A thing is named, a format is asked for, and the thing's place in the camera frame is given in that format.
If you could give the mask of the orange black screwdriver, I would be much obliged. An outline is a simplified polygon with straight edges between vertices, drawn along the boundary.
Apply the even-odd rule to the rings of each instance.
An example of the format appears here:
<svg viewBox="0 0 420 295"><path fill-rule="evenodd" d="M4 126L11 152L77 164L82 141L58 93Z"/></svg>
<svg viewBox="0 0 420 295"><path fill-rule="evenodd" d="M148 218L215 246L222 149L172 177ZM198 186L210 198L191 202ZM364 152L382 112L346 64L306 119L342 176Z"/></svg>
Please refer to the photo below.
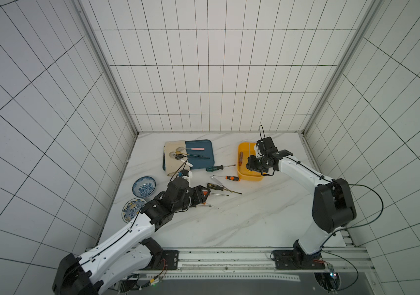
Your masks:
<svg viewBox="0 0 420 295"><path fill-rule="evenodd" d="M210 191L204 191L203 194L205 196L209 196L209 195L216 195L216 196L225 196L228 197L228 194L224 194L224 193L218 193L218 192L210 192Z"/></svg>

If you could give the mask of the purple red screwdriver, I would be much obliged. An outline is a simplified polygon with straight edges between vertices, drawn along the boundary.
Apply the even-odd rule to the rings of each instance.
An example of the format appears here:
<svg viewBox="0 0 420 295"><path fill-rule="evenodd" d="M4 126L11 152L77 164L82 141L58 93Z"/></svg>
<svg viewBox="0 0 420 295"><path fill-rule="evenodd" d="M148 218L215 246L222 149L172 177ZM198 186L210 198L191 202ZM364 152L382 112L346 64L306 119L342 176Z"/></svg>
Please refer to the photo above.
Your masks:
<svg viewBox="0 0 420 295"><path fill-rule="evenodd" d="M238 166L241 167L243 163L243 152L240 151L239 156L238 156Z"/></svg>

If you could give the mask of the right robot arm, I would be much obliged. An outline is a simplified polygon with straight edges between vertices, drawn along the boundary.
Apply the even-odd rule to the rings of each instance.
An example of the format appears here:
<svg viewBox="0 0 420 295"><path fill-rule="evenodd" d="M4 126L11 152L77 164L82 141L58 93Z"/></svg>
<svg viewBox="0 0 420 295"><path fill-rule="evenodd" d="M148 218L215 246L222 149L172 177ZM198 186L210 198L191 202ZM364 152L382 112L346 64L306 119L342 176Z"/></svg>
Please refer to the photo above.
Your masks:
<svg viewBox="0 0 420 295"><path fill-rule="evenodd" d="M306 166L286 150L248 157L246 168L267 176L269 170L281 172L296 180L312 193L312 223L293 244L289 256L296 268L313 266L321 257L325 243L357 217L350 185L342 178L333 179Z"/></svg>

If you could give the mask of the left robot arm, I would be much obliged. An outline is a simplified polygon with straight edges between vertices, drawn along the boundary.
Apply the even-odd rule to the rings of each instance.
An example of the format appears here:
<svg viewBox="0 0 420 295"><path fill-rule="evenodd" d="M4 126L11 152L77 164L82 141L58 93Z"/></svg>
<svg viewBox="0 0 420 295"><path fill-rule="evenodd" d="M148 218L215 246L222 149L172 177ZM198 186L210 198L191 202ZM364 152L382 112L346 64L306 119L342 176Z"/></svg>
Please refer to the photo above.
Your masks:
<svg viewBox="0 0 420 295"><path fill-rule="evenodd" d="M147 202L122 229L103 243L75 256L64 257L56 272L52 291L56 295L101 295L112 285L139 270L166 270L169 261L152 238L181 213L206 202L211 189L190 187L176 178L167 189Z"/></svg>

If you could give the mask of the black yellow dotted screwdriver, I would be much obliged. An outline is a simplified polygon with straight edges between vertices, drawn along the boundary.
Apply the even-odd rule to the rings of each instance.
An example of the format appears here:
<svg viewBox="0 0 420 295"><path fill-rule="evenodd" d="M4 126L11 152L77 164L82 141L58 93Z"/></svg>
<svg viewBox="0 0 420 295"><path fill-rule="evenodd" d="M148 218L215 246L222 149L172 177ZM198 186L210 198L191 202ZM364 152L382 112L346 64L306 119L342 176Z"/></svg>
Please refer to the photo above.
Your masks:
<svg viewBox="0 0 420 295"><path fill-rule="evenodd" d="M218 191L227 191L227 192L230 192L230 193L242 195L242 193L230 190L230 189L226 188L225 186L223 186L222 184L207 183L206 187L208 189L213 189L213 190L218 190Z"/></svg>

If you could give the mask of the green black screwdriver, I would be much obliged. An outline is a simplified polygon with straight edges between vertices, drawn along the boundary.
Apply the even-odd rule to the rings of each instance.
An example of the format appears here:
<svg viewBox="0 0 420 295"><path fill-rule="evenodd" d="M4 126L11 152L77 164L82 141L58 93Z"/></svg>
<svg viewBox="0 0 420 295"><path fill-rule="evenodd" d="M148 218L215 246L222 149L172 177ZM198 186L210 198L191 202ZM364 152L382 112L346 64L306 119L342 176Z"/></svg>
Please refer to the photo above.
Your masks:
<svg viewBox="0 0 420 295"><path fill-rule="evenodd" d="M215 165L215 166L206 168L206 171L207 172L216 172L216 171L219 171L219 170L223 170L224 168L234 167L234 166L235 166L235 164L233 164L233 165Z"/></svg>

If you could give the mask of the teal placemat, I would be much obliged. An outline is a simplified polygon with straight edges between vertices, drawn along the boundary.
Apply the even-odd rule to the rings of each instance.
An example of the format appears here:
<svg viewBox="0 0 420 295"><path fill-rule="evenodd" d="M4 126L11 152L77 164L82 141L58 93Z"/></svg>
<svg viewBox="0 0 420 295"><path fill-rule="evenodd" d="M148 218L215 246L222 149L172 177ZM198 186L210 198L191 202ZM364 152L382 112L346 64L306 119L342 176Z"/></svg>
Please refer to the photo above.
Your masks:
<svg viewBox="0 0 420 295"><path fill-rule="evenodd" d="M210 140L193 140L186 141L185 148L205 148L204 151L188 151L189 154L202 155L209 157L210 159L196 159L190 158L189 162L192 164L192 169L206 169L212 167L215 164L214 152L212 142Z"/></svg>

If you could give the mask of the beige cloth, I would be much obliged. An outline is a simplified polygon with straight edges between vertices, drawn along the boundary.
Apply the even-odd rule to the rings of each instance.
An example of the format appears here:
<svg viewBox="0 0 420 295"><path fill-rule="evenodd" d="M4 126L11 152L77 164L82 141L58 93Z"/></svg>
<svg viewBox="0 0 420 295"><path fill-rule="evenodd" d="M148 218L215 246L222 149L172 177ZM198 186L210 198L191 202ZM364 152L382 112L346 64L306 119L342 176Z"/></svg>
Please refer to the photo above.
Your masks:
<svg viewBox="0 0 420 295"><path fill-rule="evenodd" d="M185 141L167 141L163 147L163 166L167 174L173 174L187 159L177 154L178 148L184 148Z"/></svg>

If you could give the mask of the blue patterned plate far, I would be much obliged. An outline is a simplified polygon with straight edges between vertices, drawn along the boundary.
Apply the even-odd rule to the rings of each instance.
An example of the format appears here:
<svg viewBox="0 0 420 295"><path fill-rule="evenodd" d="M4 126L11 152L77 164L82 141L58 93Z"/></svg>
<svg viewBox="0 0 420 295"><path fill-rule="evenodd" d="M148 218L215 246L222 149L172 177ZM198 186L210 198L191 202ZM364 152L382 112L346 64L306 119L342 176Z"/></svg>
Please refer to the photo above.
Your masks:
<svg viewBox="0 0 420 295"><path fill-rule="evenodd" d="M146 198L153 194L157 183L154 178L144 176L137 179L132 186L132 193L138 198Z"/></svg>

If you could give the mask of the blue patterned plate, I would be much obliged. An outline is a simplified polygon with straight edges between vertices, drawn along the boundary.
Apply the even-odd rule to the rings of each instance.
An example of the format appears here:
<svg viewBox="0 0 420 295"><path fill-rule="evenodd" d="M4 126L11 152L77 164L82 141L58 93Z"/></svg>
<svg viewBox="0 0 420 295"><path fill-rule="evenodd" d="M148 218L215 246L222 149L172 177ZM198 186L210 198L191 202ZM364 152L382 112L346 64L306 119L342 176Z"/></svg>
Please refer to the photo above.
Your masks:
<svg viewBox="0 0 420 295"><path fill-rule="evenodd" d="M146 201L141 198L135 198L128 201L122 211L121 217L125 223L129 223L135 219L136 215L141 211L142 207L146 204Z"/></svg>
<svg viewBox="0 0 420 295"><path fill-rule="evenodd" d="M137 179L132 186L132 193L138 198L146 198L153 194L157 183L154 178L144 176Z"/></svg>

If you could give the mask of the blue patterned plate near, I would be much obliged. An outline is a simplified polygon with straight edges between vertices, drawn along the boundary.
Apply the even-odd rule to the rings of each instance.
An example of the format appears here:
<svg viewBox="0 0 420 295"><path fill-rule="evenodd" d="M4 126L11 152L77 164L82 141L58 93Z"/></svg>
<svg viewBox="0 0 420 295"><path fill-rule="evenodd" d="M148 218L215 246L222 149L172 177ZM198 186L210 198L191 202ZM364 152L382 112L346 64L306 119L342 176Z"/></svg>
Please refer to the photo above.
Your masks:
<svg viewBox="0 0 420 295"><path fill-rule="evenodd" d="M125 223L129 223L135 219L136 215L141 211L142 207L146 204L146 201L141 198L135 198L128 201L122 211L121 217Z"/></svg>

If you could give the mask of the dark handled spoon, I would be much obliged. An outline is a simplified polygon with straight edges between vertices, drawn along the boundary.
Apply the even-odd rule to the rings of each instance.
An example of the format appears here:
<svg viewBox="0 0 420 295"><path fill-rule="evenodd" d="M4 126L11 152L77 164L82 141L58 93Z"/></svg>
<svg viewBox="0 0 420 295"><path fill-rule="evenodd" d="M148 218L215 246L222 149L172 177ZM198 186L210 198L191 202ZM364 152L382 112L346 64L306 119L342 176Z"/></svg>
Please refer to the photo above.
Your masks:
<svg viewBox="0 0 420 295"><path fill-rule="evenodd" d="M176 159L183 159L183 158L210 159L209 157L204 157L202 155L186 154L179 151L170 152L169 156L174 157Z"/></svg>

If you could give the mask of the pink handled spoon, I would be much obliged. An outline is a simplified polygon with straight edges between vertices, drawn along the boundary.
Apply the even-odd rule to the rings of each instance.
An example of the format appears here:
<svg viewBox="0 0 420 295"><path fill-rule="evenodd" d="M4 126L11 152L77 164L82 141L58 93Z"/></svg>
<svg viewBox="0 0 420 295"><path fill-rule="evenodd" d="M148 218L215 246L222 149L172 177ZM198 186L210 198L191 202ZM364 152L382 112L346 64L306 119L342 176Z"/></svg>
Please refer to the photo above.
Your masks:
<svg viewBox="0 0 420 295"><path fill-rule="evenodd" d="M204 151L204 150L205 150L205 148L203 148L203 147L191 147L191 148L178 147L178 148L176 149L176 151L179 151L179 152L187 152L187 151Z"/></svg>

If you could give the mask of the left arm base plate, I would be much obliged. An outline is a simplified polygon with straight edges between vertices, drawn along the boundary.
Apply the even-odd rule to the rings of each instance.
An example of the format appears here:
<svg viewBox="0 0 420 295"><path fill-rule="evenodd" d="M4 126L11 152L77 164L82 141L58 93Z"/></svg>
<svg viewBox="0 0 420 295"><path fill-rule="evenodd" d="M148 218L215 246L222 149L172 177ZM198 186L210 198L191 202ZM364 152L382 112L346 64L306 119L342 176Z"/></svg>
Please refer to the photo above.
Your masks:
<svg viewBox="0 0 420 295"><path fill-rule="evenodd" d="M178 262L178 250L163 250L152 255L152 259L145 270L176 270Z"/></svg>

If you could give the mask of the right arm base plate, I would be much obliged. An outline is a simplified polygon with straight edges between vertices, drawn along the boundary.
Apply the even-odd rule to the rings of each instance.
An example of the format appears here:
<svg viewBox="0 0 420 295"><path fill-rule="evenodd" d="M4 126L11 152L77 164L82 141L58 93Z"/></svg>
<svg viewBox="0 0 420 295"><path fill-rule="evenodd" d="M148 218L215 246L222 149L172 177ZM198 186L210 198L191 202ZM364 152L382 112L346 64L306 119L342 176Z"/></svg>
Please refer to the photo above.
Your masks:
<svg viewBox="0 0 420 295"><path fill-rule="evenodd" d="M306 255L299 250L274 250L270 259L277 270L324 270L325 264L319 262L319 253Z"/></svg>

